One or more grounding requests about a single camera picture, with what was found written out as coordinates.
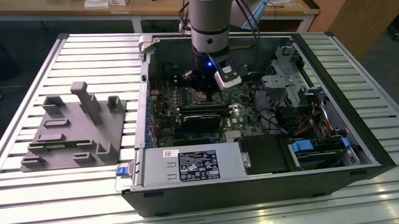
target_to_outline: power supply label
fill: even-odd
[[[216,151],[178,153],[181,182],[220,178]]]

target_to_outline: blue latch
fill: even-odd
[[[346,138],[341,138],[341,142],[342,142],[344,148],[350,147],[350,144],[349,144],[349,141]]]
[[[116,168],[116,176],[128,176],[128,175],[129,175],[129,167]]]
[[[302,150],[313,150],[313,145],[309,140],[297,140],[292,144],[293,152],[302,151]]]

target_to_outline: gray plastic part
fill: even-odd
[[[97,101],[85,89],[84,82],[70,85],[80,103],[64,103],[58,96],[46,97],[46,113],[21,161],[21,172],[118,162],[125,100],[110,96],[106,101]]]
[[[69,34],[58,34],[57,35],[57,40],[68,39],[68,37],[69,37]]]

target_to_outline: motherboard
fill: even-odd
[[[232,142],[264,134],[249,84],[213,93],[212,101],[201,92],[168,81],[150,93],[157,147]]]

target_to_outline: desk leg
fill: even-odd
[[[313,15],[305,15],[304,19],[300,21],[297,32],[306,32],[309,30],[313,21]]]
[[[42,29],[49,29],[48,21],[38,21]]]
[[[132,24],[133,24],[134,33],[142,33],[141,16],[140,15],[133,15],[132,16]]]

